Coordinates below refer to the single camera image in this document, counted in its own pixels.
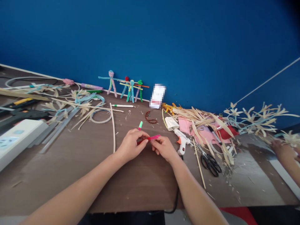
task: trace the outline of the black scissors handle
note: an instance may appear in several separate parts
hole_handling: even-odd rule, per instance
[[[203,167],[205,169],[208,169],[214,177],[218,177],[219,173],[222,172],[221,167],[219,166],[219,164],[216,162],[216,160],[211,155],[207,155],[207,157],[202,155],[201,163],[202,163]]]
[[[210,154],[207,154],[207,157],[208,157],[209,161],[212,163],[212,165],[215,167],[215,169],[216,169],[219,173],[222,173],[222,169],[221,169],[221,167],[219,166],[219,164],[217,163],[217,161],[215,160],[215,158],[212,157],[212,155],[210,155]]]

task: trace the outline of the power strip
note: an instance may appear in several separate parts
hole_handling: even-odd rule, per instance
[[[48,125],[41,120],[25,119],[0,137],[0,171],[33,142]]]

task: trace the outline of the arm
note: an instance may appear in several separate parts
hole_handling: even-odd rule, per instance
[[[144,149],[148,140],[137,145],[140,137],[149,135],[130,130],[114,154],[38,208],[22,224],[78,224],[112,175]]]
[[[172,166],[182,201],[193,224],[228,224],[220,210],[195,180],[167,137],[151,140],[152,150]]]
[[[278,161],[295,181],[295,183],[300,187],[300,158],[298,155],[299,149],[293,149],[291,146],[284,144],[281,145],[279,140],[276,140],[272,143],[272,149],[275,152]]]

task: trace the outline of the pipe cleaner figure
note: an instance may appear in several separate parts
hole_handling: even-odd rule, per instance
[[[123,92],[122,92],[122,94],[121,94],[121,97],[120,98],[122,98],[123,97],[123,95],[125,94],[125,91],[126,91],[126,89],[127,89],[127,86],[125,86],[124,87],[124,89],[123,89]]]
[[[139,80],[137,83],[138,83],[139,88],[141,88],[142,85],[143,85],[142,80]],[[137,99],[138,99],[138,92],[139,92],[139,91],[140,91],[140,89],[137,90],[137,94],[136,94],[136,96],[135,96],[135,102],[137,102]],[[140,91],[140,98],[141,98],[141,102],[143,102],[143,98],[142,98],[142,90]]]
[[[108,75],[109,75],[109,77],[98,77],[98,78],[99,78],[99,79],[110,79],[110,84],[109,84],[109,89],[108,89],[108,91],[107,91],[107,94],[110,93],[110,91],[111,91],[111,89],[112,89],[112,87],[113,87],[113,91],[115,92],[115,97],[117,97],[117,89],[116,89],[114,80],[120,81],[120,82],[126,82],[126,83],[129,83],[129,81],[124,81],[124,80],[121,80],[121,79],[113,78],[114,72],[113,72],[112,70],[110,70],[110,71],[108,72]]]
[[[131,80],[131,81],[130,81],[130,85],[124,84],[124,83],[120,83],[121,85],[125,85],[125,86],[128,86],[128,87],[129,87],[129,88],[128,88],[128,95],[127,95],[127,100],[126,100],[126,102],[128,102],[129,100],[131,100],[132,103],[134,103],[134,93],[133,93],[133,88],[137,88],[137,89],[143,90],[143,89],[140,88],[140,87],[134,86],[134,83],[135,83],[134,80]]]

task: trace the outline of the electrical outlet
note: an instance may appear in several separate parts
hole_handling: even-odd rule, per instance
[[[5,150],[9,146],[11,146],[16,140],[18,140],[18,137],[4,137],[0,139],[0,150]]]

